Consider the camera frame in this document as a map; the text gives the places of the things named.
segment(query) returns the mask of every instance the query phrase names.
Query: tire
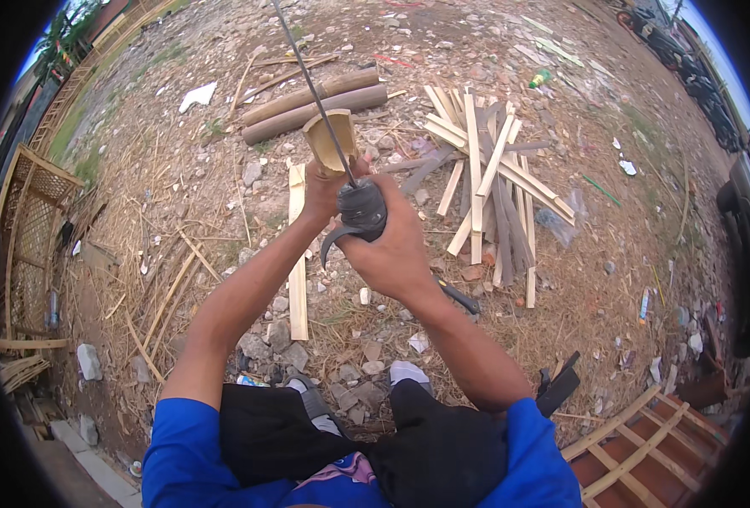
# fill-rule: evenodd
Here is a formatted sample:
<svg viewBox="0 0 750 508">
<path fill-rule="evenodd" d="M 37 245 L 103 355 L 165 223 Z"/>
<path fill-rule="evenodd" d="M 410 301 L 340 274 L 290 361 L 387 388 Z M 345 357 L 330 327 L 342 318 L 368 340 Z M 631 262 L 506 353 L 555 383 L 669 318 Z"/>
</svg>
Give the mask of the tire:
<svg viewBox="0 0 750 508">
<path fill-rule="evenodd" d="M 617 15 L 618 25 L 626 28 L 627 30 L 632 29 L 632 15 L 628 12 L 621 11 Z"/>
<path fill-rule="evenodd" d="M 733 186 L 733 181 L 726 181 L 725 185 L 716 193 L 716 207 L 722 215 L 738 211 L 739 201 L 736 199 L 736 188 Z"/>
</svg>

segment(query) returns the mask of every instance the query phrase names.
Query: motorcycle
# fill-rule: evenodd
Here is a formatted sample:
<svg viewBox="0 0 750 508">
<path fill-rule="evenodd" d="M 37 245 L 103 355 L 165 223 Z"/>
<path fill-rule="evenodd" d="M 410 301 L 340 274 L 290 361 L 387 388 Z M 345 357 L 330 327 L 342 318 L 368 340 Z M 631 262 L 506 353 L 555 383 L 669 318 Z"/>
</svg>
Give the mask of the motorcycle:
<svg viewBox="0 0 750 508">
<path fill-rule="evenodd" d="M 634 9 L 624 9 L 618 12 L 616 16 L 618 24 L 627 30 L 631 30 L 647 46 L 649 46 L 662 63 L 670 71 L 676 71 L 678 58 L 685 55 L 685 51 L 670 36 L 666 35 L 663 30 L 652 25 L 648 20 L 654 19 L 654 12 L 651 9 L 635 7 Z"/>
<path fill-rule="evenodd" d="M 735 154 L 743 148 L 736 127 L 725 113 L 722 96 L 705 76 L 691 76 L 685 81 L 685 91 L 693 97 L 703 114 L 714 127 L 716 142 L 722 149 Z"/>
</svg>

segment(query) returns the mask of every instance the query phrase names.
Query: dirt ground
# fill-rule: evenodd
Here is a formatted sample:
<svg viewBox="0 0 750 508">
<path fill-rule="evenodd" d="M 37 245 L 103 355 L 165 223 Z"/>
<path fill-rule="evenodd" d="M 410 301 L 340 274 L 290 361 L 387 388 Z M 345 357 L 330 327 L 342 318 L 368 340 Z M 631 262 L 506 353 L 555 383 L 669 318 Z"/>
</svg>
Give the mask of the dirt ground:
<svg viewBox="0 0 750 508">
<path fill-rule="evenodd" d="M 102 446 L 113 455 L 121 450 L 139 458 L 149 442 L 160 386 L 155 379 L 136 380 L 130 367 L 136 348 L 127 319 L 131 315 L 142 340 L 180 271 L 180 259 L 190 252 L 179 240 L 178 228 L 193 242 L 202 242 L 203 254 L 218 273 L 236 267 L 242 249 L 259 249 L 286 225 L 285 159 L 291 157 L 296 163 L 310 159 L 299 131 L 253 147 L 247 147 L 239 134 L 241 113 L 304 86 L 300 76 L 283 87 L 271 88 L 251 104 L 240 105 L 237 114 L 227 118 L 251 52 L 264 45 L 259 58 L 274 58 L 287 50 L 278 23 L 269 22 L 274 10 L 260 7 L 263 4 L 206 0 L 166 18 L 109 68 L 97 71 L 96 81 L 74 106 L 76 113 L 85 112 L 82 121 L 66 147 L 51 149 L 51 154 L 57 154 L 55 162 L 87 179 L 97 198 L 108 199 L 106 210 L 86 238 L 122 261 L 116 273 L 106 273 L 90 270 L 79 257 L 71 258 L 63 277 L 63 334 L 76 345 L 85 341 L 96 346 L 104 380 L 85 383 L 72 353 L 55 359 L 58 366 L 52 372 L 58 401 L 71 414 L 93 416 Z M 464 213 L 452 205 L 446 218 L 435 214 L 452 164 L 422 183 L 431 196 L 427 202 L 418 206 L 412 199 L 427 217 L 424 239 L 429 257 L 444 259 L 441 275 L 479 299 L 480 326 L 517 359 L 533 387 L 540 381 L 539 369 L 552 371 L 559 360 L 574 351 L 581 353 L 576 364 L 581 386 L 559 410 L 567 416 L 553 416 L 559 445 L 599 425 L 582 417 L 607 418 L 642 393 L 651 378 L 653 358 L 662 357 L 663 383 L 671 364 L 679 368 L 678 384 L 703 372 L 692 354 L 685 361 L 678 358 L 679 344 L 687 340 L 689 331 L 678 326 L 673 311 L 685 306 L 698 317 L 717 301 L 726 313 L 735 308 L 728 244 L 715 208 L 716 191 L 725 182 L 731 161 L 678 79 L 614 22 L 612 9 L 584 1 L 582 5 L 598 22 L 573 4 L 555 0 L 445 0 L 408 7 L 378 0 L 288 0 L 282 4 L 288 6 L 297 36 L 315 35 L 305 55 L 340 55 L 334 62 L 317 66 L 314 77 L 357 70 L 374 61 L 373 54 L 408 64 L 377 60 L 390 92 L 405 89 L 407 93 L 363 112 L 387 111 L 389 115 L 356 125 L 362 150 L 376 131 L 386 133 L 397 125 L 389 132 L 397 142 L 394 152 L 402 157 L 420 156 L 419 147 L 428 144 L 422 139 L 428 141 L 431 136 L 416 122 L 432 111 L 422 86 L 431 84 L 433 76 L 445 87 L 473 86 L 479 94 L 511 101 L 517 118 L 523 120 L 517 141 L 552 138 L 554 144 L 559 143 L 557 149 L 529 154 L 532 172 L 565 198 L 579 189 L 586 217 L 567 247 L 537 224 L 539 279 L 534 309 L 514 304 L 524 297 L 523 278 L 506 289 L 488 284 L 489 291 L 485 291 L 480 280 L 464 281 L 460 270 L 467 264 L 446 253 Z M 551 97 L 526 88 L 541 66 L 514 46 L 536 51 L 530 39 L 548 34 L 520 19 L 521 15 L 574 42 L 565 41 L 563 46 L 581 59 L 583 68 L 542 51 L 538 54 L 548 57 L 554 64 L 548 67 L 562 72 L 582 94 L 563 81 L 548 84 Z M 400 29 L 409 28 L 410 34 L 385 27 L 387 19 L 398 20 Z M 440 41 L 450 41 L 453 47 L 435 47 Z M 354 48 L 341 50 L 346 45 Z M 612 76 L 594 71 L 590 60 Z M 243 91 L 264 82 L 265 74 L 275 76 L 293 68 L 290 63 L 252 67 Z M 210 105 L 194 105 L 178 113 L 186 92 L 214 80 L 217 87 Z M 620 141 L 621 150 L 612 146 L 613 137 Z M 293 145 L 291 152 L 285 144 Z M 627 177 L 620 169 L 619 152 L 637 167 L 636 176 Z M 380 150 L 375 167 L 387 164 L 391 154 L 391 150 Z M 263 158 L 267 163 L 260 183 L 246 188 L 241 179 L 245 167 Z M 681 233 L 685 170 L 690 197 Z M 403 181 L 408 174 L 404 171 L 395 177 Z M 621 207 L 582 175 L 608 190 Z M 459 203 L 459 192 L 453 204 Z M 317 258 L 307 261 L 310 340 L 304 344 L 309 354 L 305 371 L 319 381 L 333 408 L 338 404 L 329 384 L 337 379 L 341 364 L 360 368 L 365 362 L 362 346 L 368 340 L 382 344 L 380 359 L 387 366 L 395 359 L 421 366 L 441 401 L 467 403 L 433 347 L 422 354 L 410 349 L 407 341 L 421 327 L 399 319 L 402 307 L 398 302 L 375 295 L 369 306 L 362 306 L 358 295 L 364 284 L 340 252 L 332 253 L 327 271 L 322 271 Z M 615 266 L 609 275 L 604 270 L 607 261 Z M 141 273 L 143 264 L 146 275 Z M 158 274 L 149 284 L 155 271 Z M 490 281 L 492 271 L 484 269 L 483 280 Z M 327 290 L 320 293 L 319 283 Z M 187 289 L 179 301 L 173 300 L 176 310 L 167 316 L 155 356 L 164 375 L 174 367 L 188 323 L 217 281 L 196 262 L 183 284 Z M 641 325 L 637 316 L 645 289 L 653 292 L 646 324 Z M 279 295 L 287 296 L 284 286 Z M 377 310 L 380 305 L 385 308 Z M 271 320 L 286 316 L 287 312 L 273 311 L 260 316 L 250 332 L 263 337 Z M 722 325 L 725 336 L 733 332 L 733 322 L 729 315 Z M 157 335 L 156 330 L 150 349 L 155 348 Z M 629 359 L 625 366 L 624 356 Z M 742 363 L 728 355 L 726 359 L 728 376 L 735 379 Z M 235 381 L 245 372 L 275 382 L 288 368 L 278 355 L 270 363 L 246 365 L 246 361 L 237 354 L 227 366 L 226 380 Z M 365 381 L 385 389 L 385 373 L 363 375 L 359 382 Z M 712 411 L 732 411 L 732 406 L 729 402 Z M 365 409 L 360 425 L 352 423 L 347 413 L 340 414 L 361 438 L 390 429 L 388 402 Z"/>
</svg>

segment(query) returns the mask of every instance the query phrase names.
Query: person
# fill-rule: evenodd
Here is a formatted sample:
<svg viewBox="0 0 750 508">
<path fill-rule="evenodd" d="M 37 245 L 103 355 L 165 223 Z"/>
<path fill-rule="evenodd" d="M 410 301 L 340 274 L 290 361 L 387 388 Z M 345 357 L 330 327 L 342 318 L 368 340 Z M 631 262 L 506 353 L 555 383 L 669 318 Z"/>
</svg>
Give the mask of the person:
<svg viewBox="0 0 750 508">
<path fill-rule="evenodd" d="M 354 172 L 368 174 L 368 160 L 359 158 Z M 397 432 L 364 443 L 349 439 L 305 376 L 284 388 L 223 383 L 238 339 L 338 213 L 345 178 L 319 175 L 314 161 L 299 218 L 217 286 L 188 328 L 156 406 L 145 506 L 581 505 L 554 426 L 519 365 L 440 290 L 418 215 L 394 180 L 370 178 L 388 210 L 383 234 L 371 243 L 344 236 L 338 246 L 373 290 L 420 321 L 476 409 L 441 404 L 418 367 L 394 362 Z M 374 404 L 385 395 L 372 383 L 346 389 Z"/>
</svg>

